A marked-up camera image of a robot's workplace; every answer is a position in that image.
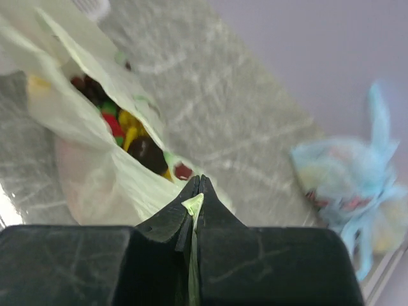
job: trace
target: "light blue plastic bag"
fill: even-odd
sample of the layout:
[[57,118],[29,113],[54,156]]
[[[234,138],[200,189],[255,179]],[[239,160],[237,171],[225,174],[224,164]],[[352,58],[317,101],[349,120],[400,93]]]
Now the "light blue plastic bag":
[[[354,257],[358,248],[359,280],[372,266],[373,231],[382,230],[373,226],[378,217],[384,217],[381,206],[398,203],[398,209],[405,212],[405,202],[395,201],[407,194],[405,188],[395,184],[396,174],[389,165],[398,142],[390,140],[390,115],[378,83],[371,87],[368,101],[371,143],[355,138],[330,138],[302,144],[291,151],[306,197],[319,208],[319,215],[328,227],[342,237],[350,257]],[[404,226],[407,221],[398,220]]]

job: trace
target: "candy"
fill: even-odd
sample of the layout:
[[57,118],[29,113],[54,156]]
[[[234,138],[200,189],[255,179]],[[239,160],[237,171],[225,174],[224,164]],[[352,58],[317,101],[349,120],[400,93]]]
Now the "candy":
[[119,121],[120,126],[122,127],[122,130],[125,133],[130,127],[134,127],[139,130],[139,135],[144,135],[144,136],[149,135],[146,132],[146,129],[143,127],[143,124],[138,119],[136,119],[132,114],[130,114],[129,112],[125,110],[121,110],[119,112],[118,121]]
[[117,108],[115,102],[109,99],[102,103],[101,113],[108,113],[116,118]]
[[106,123],[110,126],[113,137],[117,137],[117,136],[124,137],[122,128],[120,127],[119,123],[116,121],[115,116],[110,115],[109,113],[102,113],[102,117],[104,118]]
[[189,180],[189,178],[193,175],[192,169],[188,168],[185,164],[179,163],[174,166],[173,168],[174,175],[179,180]]
[[72,79],[71,79],[71,84],[72,85],[74,85],[74,87],[76,88],[76,89],[78,89],[79,91],[83,91],[83,90],[85,90],[85,82],[84,82],[84,80],[82,80],[79,76],[74,76]]
[[164,175],[168,170],[163,151],[148,136],[139,136],[133,140],[127,153],[158,175]]
[[126,138],[125,142],[123,144],[123,149],[125,151],[128,151],[130,144],[132,143],[133,140],[135,140],[139,136],[138,128],[131,126],[127,133],[126,133]]

